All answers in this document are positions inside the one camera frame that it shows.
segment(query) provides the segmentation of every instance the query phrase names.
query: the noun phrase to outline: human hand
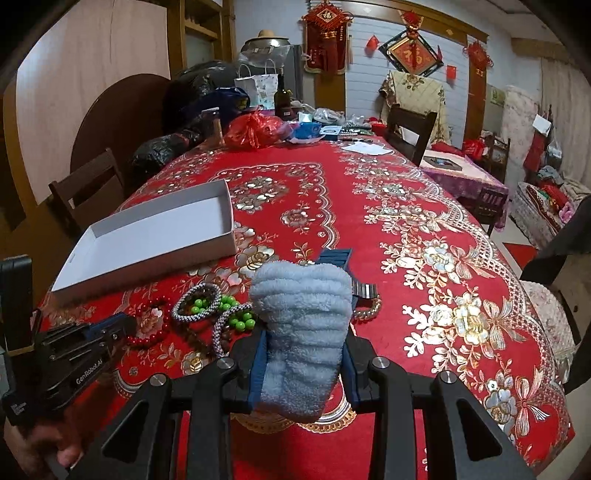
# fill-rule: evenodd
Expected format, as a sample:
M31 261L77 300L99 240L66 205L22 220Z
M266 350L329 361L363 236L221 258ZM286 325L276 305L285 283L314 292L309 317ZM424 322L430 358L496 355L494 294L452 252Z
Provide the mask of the human hand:
M74 465L82 456L80 435L71 407L64 412L63 420L40 420L26 433L6 419L4 440L22 470L32 479L47 474L45 453L57 449L57 461L65 468Z

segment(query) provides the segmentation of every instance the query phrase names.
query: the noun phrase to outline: red floor mat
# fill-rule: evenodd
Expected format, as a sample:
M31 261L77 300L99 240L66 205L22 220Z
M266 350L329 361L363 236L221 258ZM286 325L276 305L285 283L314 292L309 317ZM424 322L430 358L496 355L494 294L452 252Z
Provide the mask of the red floor mat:
M505 248L522 270L538 253L537 249L531 245L506 244L505 242L503 242L503 245L505 245Z

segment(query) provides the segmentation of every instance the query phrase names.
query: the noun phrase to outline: dining table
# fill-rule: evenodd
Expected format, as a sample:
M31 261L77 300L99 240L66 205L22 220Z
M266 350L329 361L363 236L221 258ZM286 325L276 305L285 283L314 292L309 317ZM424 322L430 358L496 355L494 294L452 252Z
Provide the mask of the dining table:
M450 160L458 169L434 166L427 158ZM437 182L455 199L478 200L482 189L509 195L509 188L489 172L474 163L468 156L459 156L433 150L425 150L421 170ZM495 223L496 230L503 230L509 211L508 198L503 205L503 213Z
M48 294L40 307L43 328L98 322L162 296L175 303L198 283L217 284L223 294L247 301L253 276L265 262L308 265L323 249L352 249L349 269L359 281L376 284L381 299L375 318L352 322L354 333L408 372L433 377L455 372L539 473L574 431L550 344L519 280L480 225L428 173L396 151L367 155L345 151L345 145L320 141L181 155L121 209L224 179L236 255L74 306L56 308ZM148 309L137 318L137 336L149 338L162 321L158 309ZM87 437L108 424L156 372L170 378L199 375L213 360L211 335L212 324L204 320L173 325L149 348L125 346L113 372L75 405L88 424ZM179 479L185 476L188 418L186 413L181 428ZM351 409L340 378L314 423L258 410L233 414L230 423L236 480L368 477L374 415ZM415 424L417 478L426 480L418 410Z

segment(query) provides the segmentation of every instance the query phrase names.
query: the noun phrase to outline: open box lid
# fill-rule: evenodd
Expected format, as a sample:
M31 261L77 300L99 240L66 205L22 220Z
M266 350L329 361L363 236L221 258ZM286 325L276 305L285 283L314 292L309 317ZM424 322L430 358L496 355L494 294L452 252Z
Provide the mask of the open box lid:
M216 180L148 200L91 225L51 291L63 303L235 253L228 185Z

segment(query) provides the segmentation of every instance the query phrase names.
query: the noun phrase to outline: white ceiling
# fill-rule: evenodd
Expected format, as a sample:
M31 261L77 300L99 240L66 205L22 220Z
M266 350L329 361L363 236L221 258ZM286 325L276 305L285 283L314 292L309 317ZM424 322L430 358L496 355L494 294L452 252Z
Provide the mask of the white ceiling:
M519 0L454 1L506 30L511 37L560 42L542 20L532 14Z

